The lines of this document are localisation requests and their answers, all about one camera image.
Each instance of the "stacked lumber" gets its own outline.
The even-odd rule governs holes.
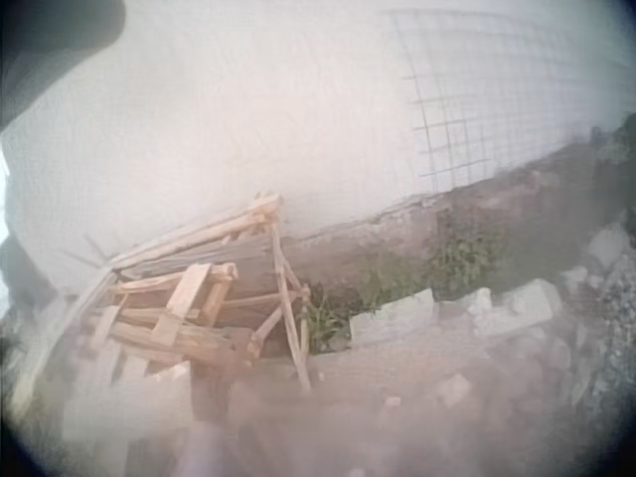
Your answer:
[[[242,211],[197,221],[113,258],[56,319],[38,350],[30,351],[34,365],[14,396],[16,413],[26,409],[36,379],[70,327],[85,333],[85,345],[76,350],[84,359],[67,402],[64,437],[116,456],[112,468],[125,469],[129,440],[192,421],[190,363],[231,383],[253,366],[280,321],[308,392],[307,325],[301,323],[299,336],[294,310],[303,312],[309,288],[283,254],[281,205],[278,195],[256,196]],[[275,285],[235,293],[241,261],[255,253],[271,254]]]

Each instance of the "white wall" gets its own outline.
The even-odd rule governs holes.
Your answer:
[[[59,287],[81,287],[91,274],[62,254],[95,259],[84,234],[116,252],[275,190],[286,198],[286,231],[303,236],[490,177],[592,124],[613,126],[634,105],[623,84],[635,69],[627,37],[591,1],[127,4],[116,44],[3,135],[10,220]],[[423,20],[404,10],[413,8]],[[499,16],[457,20],[457,11]],[[502,19],[512,29],[505,40],[493,35]],[[524,51],[513,48],[516,32],[533,60],[515,60]],[[502,45],[510,51],[491,55]],[[438,75],[409,78],[414,69]],[[449,94],[462,99],[443,114],[439,101],[417,103]],[[469,120],[433,132],[441,142],[431,153],[423,120],[460,113]]]

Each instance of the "metal grid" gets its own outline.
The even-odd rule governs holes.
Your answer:
[[[388,15],[426,190],[487,179],[636,110],[634,72],[565,32],[491,13]]]

